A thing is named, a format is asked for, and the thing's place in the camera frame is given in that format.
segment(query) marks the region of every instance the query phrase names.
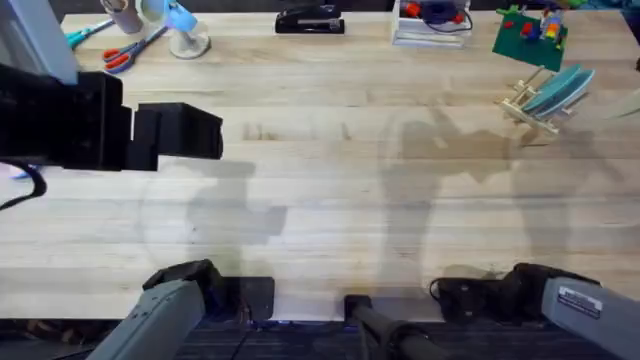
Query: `red object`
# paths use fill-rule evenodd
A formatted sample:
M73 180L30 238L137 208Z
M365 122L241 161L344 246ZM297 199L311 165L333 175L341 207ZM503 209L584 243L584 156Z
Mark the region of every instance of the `red object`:
M407 7L404 10L407 12L407 15L411 17L420 17L420 12L422 11L422 8L420 7L420 4L408 3Z
M533 29L533 23L525 23L522 27L522 31L520 31L520 35L529 35L531 30Z
M462 24L462 22L464 21L464 15L458 13L458 15L456 15L452 21L456 24Z

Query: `scissors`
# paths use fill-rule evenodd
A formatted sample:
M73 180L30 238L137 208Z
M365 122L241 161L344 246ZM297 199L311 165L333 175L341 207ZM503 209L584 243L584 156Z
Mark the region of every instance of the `scissors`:
M102 60L106 62L104 70L109 74L118 74L127 70L133 65L136 56L165 31L167 31L167 27L162 26L138 42L134 42L120 49L105 50L105 52L102 53Z
M78 31L74 31L72 33L66 34L66 38L67 38L67 43L69 44L69 47L71 47L71 49L75 49L76 46L78 46L78 44L80 44L81 42L83 42L86 38L88 38L89 36L97 33L98 31L102 30L102 29L106 29L109 26L113 25L114 21L113 19L109 19L106 21L103 21L99 24L93 25L93 26L89 26L86 29L83 30L78 30Z

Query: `gray robot arm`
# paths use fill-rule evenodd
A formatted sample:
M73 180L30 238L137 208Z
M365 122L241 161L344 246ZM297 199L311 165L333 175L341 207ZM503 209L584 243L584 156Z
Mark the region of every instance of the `gray robot arm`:
M196 281L173 280L146 290L89 360L171 360L205 315Z
M622 359L640 358L640 304L576 279L547 280L542 313L551 322Z

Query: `blue object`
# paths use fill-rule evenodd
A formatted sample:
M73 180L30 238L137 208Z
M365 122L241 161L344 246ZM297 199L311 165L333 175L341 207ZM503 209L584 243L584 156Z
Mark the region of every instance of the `blue object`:
M557 92L567 86L573 80L573 78L578 75L580 69L580 64L575 64L557 73L549 81L540 86L540 88L538 89L539 93L529 102L527 102L522 107L522 110L525 112L531 111L551 100L551 98L553 98L553 96L555 96Z
M147 47L147 45L160 37L160 35L162 35L165 31L167 31L167 27L162 26L151 33L151 35L138 42L119 49L105 50L105 52L102 54L102 60L106 62L104 70L109 74L119 74L129 69L131 66L133 66L133 63L135 62L138 54L140 54L142 50Z
M198 20L193 14L177 2L169 4L169 16L165 22L170 28L179 31L189 32L196 27Z
M113 25L114 21L113 19L109 19L106 21L103 21L99 24L96 24L94 26L90 26L86 29L83 30L78 30L78 31L74 31L72 33L69 34L65 34L65 37L67 38L67 43L69 44L69 47L71 49L75 49L76 46L78 46L81 42L83 42L86 38L88 38L89 36L97 33L98 31L108 28L109 26Z
M560 92L556 93L556 96L554 96L551 101L547 102L546 105L542 106L538 111L536 111L535 116L548 116L559 110L565 104L571 103L572 101L576 100L580 96L580 94L583 93L589 82L591 82L591 79L593 79L593 75L595 73L595 70L581 71L574 77L573 81L571 81L569 85L562 88Z

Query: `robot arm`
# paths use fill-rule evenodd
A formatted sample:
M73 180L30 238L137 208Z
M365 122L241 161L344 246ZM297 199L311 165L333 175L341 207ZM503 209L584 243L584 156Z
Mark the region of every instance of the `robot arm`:
M209 260L160 270L142 288L133 310L89 360L171 360L204 317L227 321L248 312L251 320L268 320L273 314L273 278L223 277Z

